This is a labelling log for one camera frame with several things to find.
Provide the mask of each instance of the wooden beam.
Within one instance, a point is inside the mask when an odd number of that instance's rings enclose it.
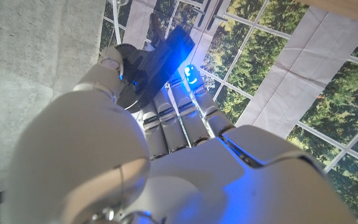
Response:
[[[358,0],[297,0],[358,21]]]

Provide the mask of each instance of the blue led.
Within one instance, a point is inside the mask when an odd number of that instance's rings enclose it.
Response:
[[[195,78],[193,81],[189,82],[189,84],[194,84],[197,82],[197,78]]]
[[[197,69],[195,69],[194,65],[188,65],[185,68],[185,75],[186,75],[186,80],[190,85],[196,83],[197,82]]]

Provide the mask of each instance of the black device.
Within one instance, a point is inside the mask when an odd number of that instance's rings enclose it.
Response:
[[[131,113],[138,112],[153,100],[195,46],[179,26],[166,40],[157,38],[159,43],[151,52],[137,50],[131,44],[116,47],[124,62],[124,72],[120,77],[124,88],[117,104]]]

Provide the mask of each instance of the cable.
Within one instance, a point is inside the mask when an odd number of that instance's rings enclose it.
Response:
[[[112,16],[114,19],[114,31],[116,33],[117,45],[119,45],[121,44],[121,37],[119,35],[119,26],[118,26],[117,0],[112,0]]]

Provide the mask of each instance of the gray concrete surface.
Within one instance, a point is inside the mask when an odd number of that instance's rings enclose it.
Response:
[[[104,6],[0,0],[0,191],[20,132],[96,62]]]

